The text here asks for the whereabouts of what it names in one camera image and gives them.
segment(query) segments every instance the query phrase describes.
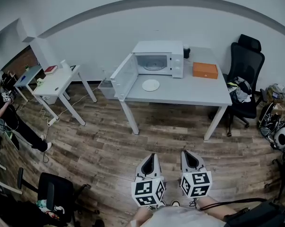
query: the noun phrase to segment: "cardboard box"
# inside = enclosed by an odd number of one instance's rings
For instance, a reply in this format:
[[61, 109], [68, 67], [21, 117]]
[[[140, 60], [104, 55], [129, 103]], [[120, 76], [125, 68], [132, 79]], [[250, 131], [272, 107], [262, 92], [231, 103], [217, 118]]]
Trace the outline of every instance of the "cardboard box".
[[200, 78], [218, 78], [218, 69], [214, 64], [206, 64], [206, 63], [193, 63], [193, 76]]

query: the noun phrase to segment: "small white desk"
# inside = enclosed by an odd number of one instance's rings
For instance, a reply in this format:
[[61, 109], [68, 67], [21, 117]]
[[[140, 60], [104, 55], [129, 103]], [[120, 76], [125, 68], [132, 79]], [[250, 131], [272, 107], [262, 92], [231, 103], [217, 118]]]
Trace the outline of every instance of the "small white desk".
[[80, 72], [80, 65], [77, 65], [71, 74], [66, 72], [63, 68], [58, 68], [56, 72], [51, 75], [47, 75], [43, 79], [43, 84], [37, 87], [33, 95], [36, 99], [50, 112], [50, 114], [58, 119], [58, 116], [53, 112], [53, 110], [47, 105], [47, 103], [42, 99], [42, 96], [58, 96], [66, 108], [71, 112], [71, 114], [78, 120], [81, 125], [85, 125], [86, 122], [78, 115], [71, 104], [68, 102], [70, 100], [69, 95], [65, 92], [67, 87], [73, 81], [73, 78], [79, 75], [83, 85], [85, 86], [88, 94], [90, 95], [93, 102], [97, 102], [95, 95], [93, 94], [89, 84], [82, 77]]
[[[181, 79], [166, 75], [138, 75], [125, 100], [120, 101], [134, 134], [139, 134], [139, 130], [126, 101], [218, 106], [219, 109], [204, 136], [204, 140], [210, 138], [227, 106], [232, 105], [232, 100], [211, 49], [192, 47], [189, 60], [190, 62], [187, 60], [184, 62], [183, 78]], [[193, 62], [216, 64], [218, 79], [193, 77]], [[142, 83], [148, 79], [159, 81], [159, 89], [153, 92], [145, 91], [142, 88]]]
[[31, 67], [28, 71], [26, 71], [23, 75], [21, 75], [21, 77], [14, 84], [14, 87], [19, 92], [19, 94], [25, 99], [26, 102], [28, 102], [28, 99], [21, 93], [21, 91], [18, 88], [26, 87], [32, 93], [33, 90], [29, 87], [29, 83], [41, 71], [41, 69], [42, 67], [39, 65]]

